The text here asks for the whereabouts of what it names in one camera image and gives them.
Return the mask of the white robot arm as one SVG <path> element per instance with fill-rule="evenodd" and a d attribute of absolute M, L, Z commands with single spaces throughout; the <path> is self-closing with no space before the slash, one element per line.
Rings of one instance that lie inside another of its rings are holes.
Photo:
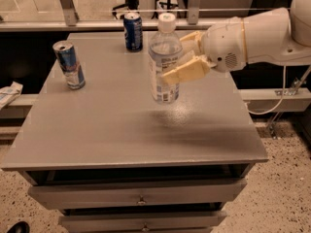
<path fill-rule="evenodd" d="M 232 17 L 184 39 L 191 41 L 193 49 L 182 63 L 160 76 L 167 84 L 198 80 L 210 70 L 240 71 L 260 62 L 310 65 L 311 0 L 293 0 L 289 9 Z"/>

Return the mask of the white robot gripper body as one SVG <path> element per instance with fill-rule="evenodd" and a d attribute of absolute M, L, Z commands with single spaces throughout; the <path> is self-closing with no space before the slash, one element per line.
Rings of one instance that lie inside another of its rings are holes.
<path fill-rule="evenodd" d="M 201 38 L 201 48 L 216 71 L 242 70 L 247 62 L 243 19 L 232 17 L 209 27 Z"/>

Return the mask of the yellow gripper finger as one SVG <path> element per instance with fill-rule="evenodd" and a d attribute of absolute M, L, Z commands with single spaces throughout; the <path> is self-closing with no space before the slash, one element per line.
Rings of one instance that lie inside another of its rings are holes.
<path fill-rule="evenodd" d="M 207 60 L 204 55 L 195 56 L 187 63 L 163 73 L 161 80 L 169 85 L 195 81 L 204 78 L 214 67 L 215 63 Z"/>
<path fill-rule="evenodd" d="M 185 64 L 195 56 L 202 54 L 201 38 L 202 33 L 200 31 L 194 31 L 180 39 L 183 47 L 182 57 L 179 60 L 180 64 Z"/>

